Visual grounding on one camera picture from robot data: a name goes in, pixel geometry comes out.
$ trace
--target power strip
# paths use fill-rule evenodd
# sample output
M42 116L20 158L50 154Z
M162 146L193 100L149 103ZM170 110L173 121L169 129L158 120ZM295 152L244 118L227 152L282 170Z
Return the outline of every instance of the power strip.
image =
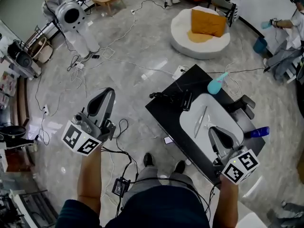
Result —
M49 111L48 111L48 106L47 105L44 106L43 110L46 113L46 115L48 116L49 115Z

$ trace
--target gray jacket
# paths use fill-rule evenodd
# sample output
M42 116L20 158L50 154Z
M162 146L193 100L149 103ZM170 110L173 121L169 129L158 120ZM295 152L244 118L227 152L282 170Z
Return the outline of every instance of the gray jacket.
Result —
M45 0L42 4L42 12L46 17L48 22L52 22L56 17L56 9L60 4L62 4L65 0Z

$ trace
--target white round ottoman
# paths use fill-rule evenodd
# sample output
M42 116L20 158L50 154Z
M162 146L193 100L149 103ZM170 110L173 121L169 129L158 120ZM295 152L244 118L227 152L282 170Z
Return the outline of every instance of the white round ottoman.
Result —
M212 9L196 6L193 9L207 13L218 13ZM221 52L230 42L229 27L226 24L222 37L213 37L206 42L192 42L187 32L191 30L191 9L184 9L172 19L171 44L179 52L196 59L211 59L220 56Z

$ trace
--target dark blue shirt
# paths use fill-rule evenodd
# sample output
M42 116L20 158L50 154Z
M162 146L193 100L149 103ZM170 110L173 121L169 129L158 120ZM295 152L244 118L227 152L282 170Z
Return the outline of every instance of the dark blue shirt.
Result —
M56 228L99 227L99 217L87 205L67 200ZM198 197L190 190L158 186L135 194L118 217L106 228L209 228L209 222Z

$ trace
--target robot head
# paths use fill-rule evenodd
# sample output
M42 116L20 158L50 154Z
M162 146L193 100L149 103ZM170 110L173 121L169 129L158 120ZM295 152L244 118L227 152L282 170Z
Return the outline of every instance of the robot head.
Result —
M75 1L66 0L56 9L56 17L68 31L77 31L86 20L86 13Z

